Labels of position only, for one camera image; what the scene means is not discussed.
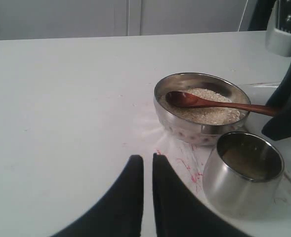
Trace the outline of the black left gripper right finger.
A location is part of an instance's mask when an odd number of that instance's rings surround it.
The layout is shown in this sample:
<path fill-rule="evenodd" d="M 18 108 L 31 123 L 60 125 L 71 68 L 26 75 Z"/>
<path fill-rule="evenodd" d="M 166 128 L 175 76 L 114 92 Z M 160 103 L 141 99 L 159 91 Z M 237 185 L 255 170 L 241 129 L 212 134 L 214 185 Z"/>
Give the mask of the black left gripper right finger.
<path fill-rule="evenodd" d="M 153 205 L 159 237 L 247 237 L 222 220 L 180 180 L 164 155 L 153 154 Z"/>

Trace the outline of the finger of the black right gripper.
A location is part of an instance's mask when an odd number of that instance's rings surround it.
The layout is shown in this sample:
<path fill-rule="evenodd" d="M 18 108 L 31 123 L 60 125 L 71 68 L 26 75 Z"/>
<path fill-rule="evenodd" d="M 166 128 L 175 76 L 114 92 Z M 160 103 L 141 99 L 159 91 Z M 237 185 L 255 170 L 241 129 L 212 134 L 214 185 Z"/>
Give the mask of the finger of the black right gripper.
<path fill-rule="evenodd" d="M 276 107 L 281 111 L 265 124 L 262 134 L 278 141 L 291 137 L 291 63 L 274 95 L 278 99 L 287 99 L 287 104 L 283 107 Z"/>

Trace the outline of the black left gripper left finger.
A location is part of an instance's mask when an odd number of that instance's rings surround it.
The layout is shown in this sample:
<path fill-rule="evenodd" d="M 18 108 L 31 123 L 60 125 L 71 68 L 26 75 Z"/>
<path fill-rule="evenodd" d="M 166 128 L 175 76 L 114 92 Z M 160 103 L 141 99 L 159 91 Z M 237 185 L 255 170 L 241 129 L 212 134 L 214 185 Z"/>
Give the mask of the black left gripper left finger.
<path fill-rule="evenodd" d="M 143 206 L 143 158 L 132 155 L 107 193 L 82 217 L 54 236 L 139 237 Z"/>

